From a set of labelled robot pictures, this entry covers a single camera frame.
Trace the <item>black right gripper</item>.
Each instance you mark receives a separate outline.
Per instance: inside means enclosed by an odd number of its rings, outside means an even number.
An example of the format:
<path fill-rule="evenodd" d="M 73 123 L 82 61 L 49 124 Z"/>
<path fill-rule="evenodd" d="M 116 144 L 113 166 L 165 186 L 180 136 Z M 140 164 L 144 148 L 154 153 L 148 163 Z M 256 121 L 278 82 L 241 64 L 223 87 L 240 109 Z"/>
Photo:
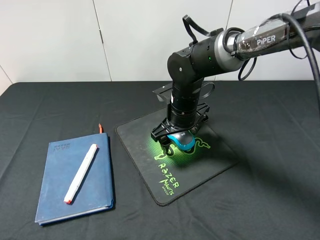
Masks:
<path fill-rule="evenodd" d="M 166 107 L 166 118 L 151 131 L 151 137 L 155 142 L 161 143 L 161 148 L 165 156 L 173 156 L 174 150 L 171 147 L 173 143 L 168 135 L 190 131 L 194 138 L 202 125 L 209 119 L 207 113 L 210 106 L 206 103 L 199 103 L 192 114 L 177 114 L 172 110 L 169 103 Z"/>

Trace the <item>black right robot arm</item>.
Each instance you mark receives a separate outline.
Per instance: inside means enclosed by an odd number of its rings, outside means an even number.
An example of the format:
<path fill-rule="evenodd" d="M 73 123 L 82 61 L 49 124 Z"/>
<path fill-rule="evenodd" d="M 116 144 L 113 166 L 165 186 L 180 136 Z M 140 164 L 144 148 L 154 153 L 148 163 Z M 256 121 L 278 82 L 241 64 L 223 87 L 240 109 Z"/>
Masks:
<path fill-rule="evenodd" d="M 196 134 L 208 120 L 209 106 L 202 103 L 201 89 L 206 77 L 238 72 L 238 80 L 248 75 L 244 68 L 256 64 L 258 57 L 303 47 L 316 84 L 320 70 L 315 52 L 320 49 L 320 5 L 295 6 L 291 12 L 278 13 L 259 25 L 243 30 L 238 27 L 206 31 L 188 15 L 184 27 L 192 41 L 167 60 L 172 82 L 154 93 L 167 105 L 166 117 L 151 131 L 151 138 L 170 155 L 172 146 L 190 153 Z"/>

